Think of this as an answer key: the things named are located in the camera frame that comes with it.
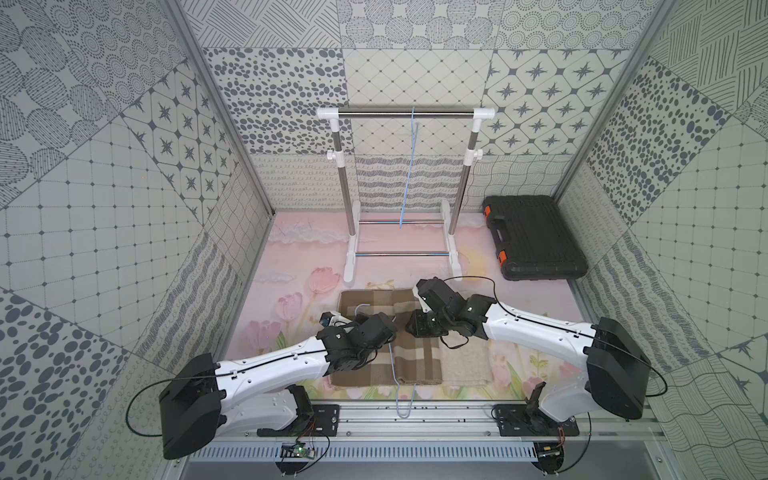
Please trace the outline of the brown plaid scarf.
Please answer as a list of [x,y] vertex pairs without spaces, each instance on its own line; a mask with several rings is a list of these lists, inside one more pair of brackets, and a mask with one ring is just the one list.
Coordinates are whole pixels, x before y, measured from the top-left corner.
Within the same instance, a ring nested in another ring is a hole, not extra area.
[[372,363],[359,370],[331,375],[332,385],[363,388],[442,382],[439,342],[434,338],[416,338],[406,331],[412,312],[421,309],[410,290],[347,290],[340,294],[338,307],[348,319],[353,319],[356,313],[384,313],[394,319],[397,335],[392,343],[379,350]]

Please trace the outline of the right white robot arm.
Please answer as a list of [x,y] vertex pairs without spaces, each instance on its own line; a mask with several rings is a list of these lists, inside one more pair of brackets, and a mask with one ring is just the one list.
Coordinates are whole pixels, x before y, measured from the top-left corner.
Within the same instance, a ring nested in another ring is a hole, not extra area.
[[438,277],[413,288],[420,308],[406,330],[417,338],[455,332],[465,339],[509,342],[557,357],[579,372],[557,383],[543,381],[528,399],[529,414],[554,423],[604,410],[625,420],[643,416],[652,365],[618,321],[574,323],[516,309],[496,295],[467,298]]

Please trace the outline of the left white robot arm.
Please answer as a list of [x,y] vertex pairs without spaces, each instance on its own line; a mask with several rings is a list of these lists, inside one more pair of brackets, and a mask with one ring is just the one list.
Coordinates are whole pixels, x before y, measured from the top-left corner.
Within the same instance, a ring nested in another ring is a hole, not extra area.
[[317,334],[268,354],[216,363],[210,353],[190,360],[158,397],[163,457],[175,460],[209,444],[219,431],[281,430],[298,412],[278,417],[260,409],[257,398],[302,381],[358,370],[396,337],[394,318],[360,314],[352,321],[326,312],[329,324]]

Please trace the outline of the beige scarf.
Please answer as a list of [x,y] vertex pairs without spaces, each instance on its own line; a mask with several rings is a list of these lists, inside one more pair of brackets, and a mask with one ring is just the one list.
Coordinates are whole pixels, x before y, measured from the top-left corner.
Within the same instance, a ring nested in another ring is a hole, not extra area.
[[472,337],[466,341],[450,334],[439,341],[442,384],[451,387],[479,387],[491,383],[489,343]]

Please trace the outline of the blue wire hanger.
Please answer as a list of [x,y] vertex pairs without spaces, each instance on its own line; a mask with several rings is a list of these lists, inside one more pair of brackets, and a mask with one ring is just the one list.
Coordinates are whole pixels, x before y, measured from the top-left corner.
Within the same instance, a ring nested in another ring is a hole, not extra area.
[[418,122],[415,119],[415,108],[412,108],[411,109],[411,115],[410,115],[411,150],[410,150],[410,158],[409,158],[409,162],[408,162],[408,169],[407,169],[405,186],[404,186],[404,189],[403,189],[403,197],[402,197],[402,202],[401,202],[400,214],[399,214],[399,219],[398,219],[398,227],[399,228],[401,228],[404,225],[404,222],[405,222],[405,213],[406,213],[407,203],[408,203],[410,182],[411,182],[411,176],[412,176],[413,166],[414,166],[414,161],[415,161],[416,146],[418,144],[418,135],[419,135],[419,124],[418,124]]
[[[371,304],[363,303],[363,304],[357,305],[355,307],[355,310],[354,310],[355,315],[358,315],[358,314],[359,315],[363,315],[362,313],[359,312],[359,310],[362,307],[369,307],[369,306],[371,306]],[[405,420],[405,419],[408,419],[410,417],[412,409],[413,409],[413,403],[414,403],[414,399],[415,399],[415,395],[416,395],[416,390],[415,390],[415,386],[416,385],[414,384],[414,386],[413,386],[412,396],[410,398],[410,401],[409,401],[410,403],[408,404],[408,407],[407,407],[406,411],[404,413],[401,412],[400,411],[400,403],[399,402],[401,400],[401,398],[400,398],[400,389],[401,389],[402,384],[399,382],[397,374],[396,374],[395,356],[394,356],[393,347],[392,347],[392,342],[395,340],[395,338],[396,338],[396,329],[391,333],[390,337],[384,342],[383,345],[386,345],[388,347],[389,358],[390,358],[390,367],[391,367],[391,372],[392,372],[392,381],[397,386],[396,394],[395,394],[395,413],[397,414],[397,416],[400,419]],[[380,352],[382,352],[382,351],[383,351],[383,347],[381,349],[377,350],[376,352],[374,352],[374,356],[372,358],[368,358],[367,360],[363,361],[362,364],[357,365],[357,368],[354,371],[362,371],[362,370],[365,370],[366,368],[368,368],[367,366],[369,364],[371,364],[372,362],[375,362],[376,359],[377,359],[377,355]]]

